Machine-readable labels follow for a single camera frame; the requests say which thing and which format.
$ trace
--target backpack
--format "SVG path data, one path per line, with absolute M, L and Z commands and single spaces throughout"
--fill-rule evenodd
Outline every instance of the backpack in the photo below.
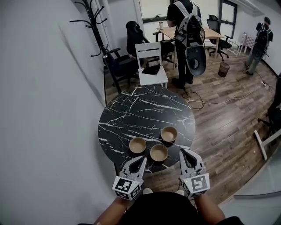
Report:
M 201 18 L 198 16 L 198 7 L 192 2 L 193 9 L 189 14 L 180 1 L 177 1 L 174 4 L 184 15 L 184 19 L 180 23 L 180 26 L 177 27 L 178 33 L 176 34 L 175 39 L 181 41 L 185 47 L 202 45 L 205 39 L 205 32 L 201 26 Z
M 267 47 L 269 34 L 272 32 L 270 28 L 266 29 L 264 23 L 257 33 L 256 42 L 259 43 L 263 48 Z

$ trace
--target desk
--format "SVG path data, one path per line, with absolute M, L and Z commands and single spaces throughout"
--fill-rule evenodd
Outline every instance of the desk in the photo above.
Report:
M 174 142 L 161 139 L 161 130 L 173 126 L 178 131 Z M 104 109 L 98 125 L 98 137 L 107 157 L 118 168 L 132 158 L 148 156 L 146 173 L 162 171 L 180 160 L 179 150 L 189 149 L 195 136 L 195 119 L 191 108 L 178 95 L 161 86 L 133 87 L 120 93 Z M 129 149 L 134 137 L 144 138 L 146 149 L 135 154 Z M 150 150 L 163 144 L 167 159 L 155 162 Z
M 219 48 L 219 39 L 223 38 L 219 33 L 211 30 L 208 27 L 202 26 L 204 31 L 205 31 L 205 39 L 216 39 L 216 53 L 215 53 L 215 58 L 218 55 L 218 48 Z M 175 31 L 176 27 L 164 27 L 163 30 L 160 30 L 160 28 L 157 28 L 158 31 L 162 33 L 162 40 L 164 40 L 164 35 L 169 37 L 170 39 L 173 39 L 175 37 Z

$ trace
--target shoe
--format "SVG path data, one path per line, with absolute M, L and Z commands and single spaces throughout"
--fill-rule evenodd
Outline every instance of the shoe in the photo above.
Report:
M 143 191 L 142 191 L 142 194 L 143 195 L 146 195 L 146 194 L 152 194 L 153 191 L 150 189 L 150 188 L 145 188 Z
M 193 80 L 186 80 L 189 84 L 193 84 Z
M 174 86 L 176 86 L 177 88 L 179 88 L 179 89 L 183 89 L 184 88 L 184 84 L 180 82 L 180 79 L 173 78 L 172 79 L 172 84 Z
M 177 190 L 176 191 L 177 194 L 184 196 L 184 190 Z

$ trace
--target black shirt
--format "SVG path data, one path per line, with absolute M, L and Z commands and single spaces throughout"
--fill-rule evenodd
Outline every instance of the black shirt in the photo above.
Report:
M 262 23 L 258 23 L 258 25 L 256 26 L 256 30 L 259 31 L 262 28 Z M 267 30 L 269 29 L 269 26 L 267 24 L 264 24 L 264 28 Z M 273 32 L 271 31 L 268 35 L 268 40 L 269 41 L 273 41 Z
M 193 4 L 190 0 L 179 0 L 179 1 L 184 5 L 188 13 L 192 13 Z M 201 17 L 199 7 L 198 7 L 197 15 Z M 170 4 L 168 7 L 167 20 L 175 22 L 176 26 L 179 27 L 183 19 L 184 19 L 184 15 L 182 14 L 178 6 L 176 6 L 175 4 Z
M 123 215 L 119 225 L 202 225 L 202 217 L 187 197 L 172 192 L 156 192 L 140 196 Z M 243 225 L 238 217 L 230 217 L 217 225 Z

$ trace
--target white table leg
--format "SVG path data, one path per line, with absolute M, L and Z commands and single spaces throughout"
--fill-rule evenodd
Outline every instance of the white table leg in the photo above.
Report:
M 244 54 L 246 54 L 246 51 L 247 51 L 247 45 L 245 45 Z
M 175 70 L 175 68 L 176 68 L 176 63 L 177 63 L 177 52 L 176 52 L 176 46 L 175 46 L 173 70 Z
M 220 39 L 217 37 L 217 38 L 216 38 L 216 53 L 215 53 L 215 59 L 216 59 L 217 56 L 218 56 L 219 40 L 220 40 Z
M 265 140 L 264 142 L 261 141 L 260 137 L 259 137 L 259 133 L 257 131 L 254 131 L 256 138 L 258 140 L 259 143 L 259 147 L 263 153 L 263 157 L 265 160 L 267 160 L 267 153 L 265 152 L 264 146 L 268 145 L 270 142 L 272 142 L 274 139 L 278 138 L 281 135 L 281 129 L 279 131 L 277 131 L 274 135 L 270 136 L 267 140 Z

